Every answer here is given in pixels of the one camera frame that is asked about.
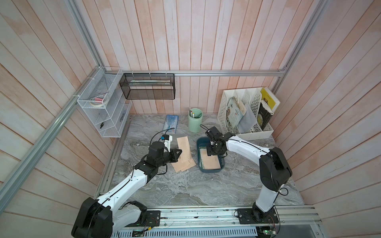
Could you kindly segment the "brown paper stack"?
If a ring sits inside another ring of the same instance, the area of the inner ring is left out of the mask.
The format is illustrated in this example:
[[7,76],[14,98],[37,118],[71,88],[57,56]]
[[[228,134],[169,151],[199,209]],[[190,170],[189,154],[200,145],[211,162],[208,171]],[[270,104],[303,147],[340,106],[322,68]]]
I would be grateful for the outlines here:
[[209,156],[206,148],[201,148],[200,152],[200,166],[204,170],[218,170],[221,169],[219,159],[216,155]]

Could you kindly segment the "dark teal storage box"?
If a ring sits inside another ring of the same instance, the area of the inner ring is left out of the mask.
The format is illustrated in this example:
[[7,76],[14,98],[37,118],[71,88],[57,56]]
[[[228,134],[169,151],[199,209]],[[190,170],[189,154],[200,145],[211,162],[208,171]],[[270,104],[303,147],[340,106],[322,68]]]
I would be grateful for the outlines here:
[[208,156],[208,145],[210,140],[207,137],[201,137],[196,141],[199,169],[203,173],[218,173],[224,169],[225,160],[222,156]]

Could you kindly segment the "brown stationery paper sheet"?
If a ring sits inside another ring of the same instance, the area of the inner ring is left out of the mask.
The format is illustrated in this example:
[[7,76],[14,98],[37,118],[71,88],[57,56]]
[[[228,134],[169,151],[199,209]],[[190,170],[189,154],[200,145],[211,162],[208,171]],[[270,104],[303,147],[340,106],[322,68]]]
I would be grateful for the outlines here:
[[181,155],[191,156],[190,145],[189,145],[189,140],[187,136],[177,138],[177,143],[178,143],[178,148],[182,150]]

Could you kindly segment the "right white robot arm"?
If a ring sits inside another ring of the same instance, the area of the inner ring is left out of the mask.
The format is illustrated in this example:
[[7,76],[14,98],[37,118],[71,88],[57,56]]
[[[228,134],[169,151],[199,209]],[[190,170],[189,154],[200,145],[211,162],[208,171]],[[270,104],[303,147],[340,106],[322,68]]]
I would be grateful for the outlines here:
[[265,148],[247,142],[233,133],[222,134],[216,127],[205,129],[210,140],[207,146],[208,155],[224,156],[228,151],[237,153],[256,163],[260,167],[260,178],[263,184],[256,202],[253,204],[253,214],[264,216],[274,207],[280,190],[292,176],[282,150],[278,147]]

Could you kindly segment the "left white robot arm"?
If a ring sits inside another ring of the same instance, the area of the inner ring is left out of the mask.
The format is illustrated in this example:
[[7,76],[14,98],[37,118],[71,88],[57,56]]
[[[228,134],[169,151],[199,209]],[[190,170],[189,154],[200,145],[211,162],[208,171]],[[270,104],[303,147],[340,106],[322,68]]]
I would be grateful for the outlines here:
[[153,142],[133,171],[113,189],[96,199],[87,198],[81,205],[71,235],[74,238],[109,238],[131,224],[145,225],[146,207],[127,200],[152,178],[161,166],[176,163],[181,149],[172,149],[170,142]]

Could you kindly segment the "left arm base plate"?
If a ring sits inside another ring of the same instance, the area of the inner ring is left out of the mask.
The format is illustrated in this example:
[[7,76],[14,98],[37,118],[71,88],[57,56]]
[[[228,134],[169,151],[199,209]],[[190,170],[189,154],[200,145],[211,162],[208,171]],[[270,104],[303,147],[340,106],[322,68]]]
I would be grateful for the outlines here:
[[125,227],[158,227],[160,225],[160,215],[160,210],[142,212],[135,223],[128,224]]

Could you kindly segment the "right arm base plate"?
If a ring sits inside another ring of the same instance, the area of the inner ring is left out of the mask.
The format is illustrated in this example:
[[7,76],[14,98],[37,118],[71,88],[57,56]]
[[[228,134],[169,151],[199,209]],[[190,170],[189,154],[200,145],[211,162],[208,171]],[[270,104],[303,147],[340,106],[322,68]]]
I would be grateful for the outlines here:
[[241,208],[236,210],[235,216],[241,225],[279,223],[279,216],[275,207],[272,207],[268,212],[262,212],[258,208]]

